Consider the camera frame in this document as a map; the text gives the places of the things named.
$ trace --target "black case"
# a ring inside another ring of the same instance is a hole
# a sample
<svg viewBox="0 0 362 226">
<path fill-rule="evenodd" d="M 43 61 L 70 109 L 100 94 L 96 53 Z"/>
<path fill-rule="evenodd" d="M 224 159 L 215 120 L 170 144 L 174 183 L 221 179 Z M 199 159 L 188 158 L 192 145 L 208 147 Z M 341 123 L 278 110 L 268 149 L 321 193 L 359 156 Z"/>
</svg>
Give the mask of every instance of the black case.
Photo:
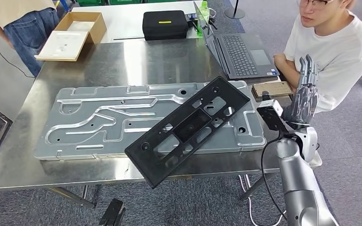
<svg viewBox="0 0 362 226">
<path fill-rule="evenodd" d="M 185 39 L 188 23 L 182 10 L 144 13 L 145 40 Z"/>
</svg>

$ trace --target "person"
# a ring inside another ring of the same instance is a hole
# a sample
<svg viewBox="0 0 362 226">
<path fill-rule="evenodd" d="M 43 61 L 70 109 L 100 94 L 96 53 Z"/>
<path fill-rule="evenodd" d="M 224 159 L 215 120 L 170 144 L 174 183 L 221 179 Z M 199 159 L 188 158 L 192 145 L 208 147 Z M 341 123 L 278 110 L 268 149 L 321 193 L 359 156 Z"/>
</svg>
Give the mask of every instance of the person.
<svg viewBox="0 0 362 226">
<path fill-rule="evenodd" d="M 316 112 L 335 109 L 362 76 L 362 21 L 347 7 L 351 0 L 297 0 L 295 20 L 283 54 L 274 63 L 292 89 L 300 77 L 300 57 L 317 65 L 319 101 Z"/>
<path fill-rule="evenodd" d="M 0 0 L 0 37 L 36 77 L 42 61 L 35 59 L 59 23 L 52 0 Z"/>
</svg>

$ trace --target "blue jeans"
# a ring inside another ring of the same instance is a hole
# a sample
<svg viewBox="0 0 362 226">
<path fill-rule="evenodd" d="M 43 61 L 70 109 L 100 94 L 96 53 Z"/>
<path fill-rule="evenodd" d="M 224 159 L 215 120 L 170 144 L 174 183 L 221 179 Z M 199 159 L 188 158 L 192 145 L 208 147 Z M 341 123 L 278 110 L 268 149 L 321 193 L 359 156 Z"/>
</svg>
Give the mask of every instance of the blue jeans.
<svg viewBox="0 0 362 226">
<path fill-rule="evenodd" d="M 58 23 L 56 10 L 46 8 L 27 13 L 3 28 L 21 60 L 35 77 L 40 72 L 43 61 L 35 59 L 34 55 L 39 54 Z"/>
</svg>

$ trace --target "white t-shirt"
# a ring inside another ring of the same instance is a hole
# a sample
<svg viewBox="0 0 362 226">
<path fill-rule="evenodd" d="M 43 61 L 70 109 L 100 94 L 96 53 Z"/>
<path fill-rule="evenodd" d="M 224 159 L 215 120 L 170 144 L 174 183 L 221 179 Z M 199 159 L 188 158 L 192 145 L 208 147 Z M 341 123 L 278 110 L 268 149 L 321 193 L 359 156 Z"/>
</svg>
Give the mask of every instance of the white t-shirt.
<svg viewBox="0 0 362 226">
<path fill-rule="evenodd" d="M 307 54 L 319 65 L 320 99 L 316 112 L 337 107 L 362 76 L 362 21 L 349 13 L 354 16 L 353 21 L 328 36 L 318 36 L 313 27 L 303 27 L 298 15 L 285 47 L 284 54 L 295 62 L 297 71 L 300 57 Z"/>
</svg>

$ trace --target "green crate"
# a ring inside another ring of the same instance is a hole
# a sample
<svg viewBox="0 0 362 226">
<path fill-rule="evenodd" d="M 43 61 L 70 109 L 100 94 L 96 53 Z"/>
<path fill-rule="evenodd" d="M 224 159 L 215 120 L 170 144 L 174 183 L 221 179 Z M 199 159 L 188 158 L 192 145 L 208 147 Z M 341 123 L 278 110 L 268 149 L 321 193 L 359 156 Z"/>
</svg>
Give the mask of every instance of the green crate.
<svg viewBox="0 0 362 226">
<path fill-rule="evenodd" d="M 80 6 L 102 6 L 104 2 L 102 0 L 77 0 Z"/>
<path fill-rule="evenodd" d="M 145 0 L 147 3 L 158 3 L 158 2 L 172 2 L 177 0 Z"/>
<path fill-rule="evenodd" d="M 138 4 L 141 0 L 109 0 L 110 5 Z"/>
</svg>

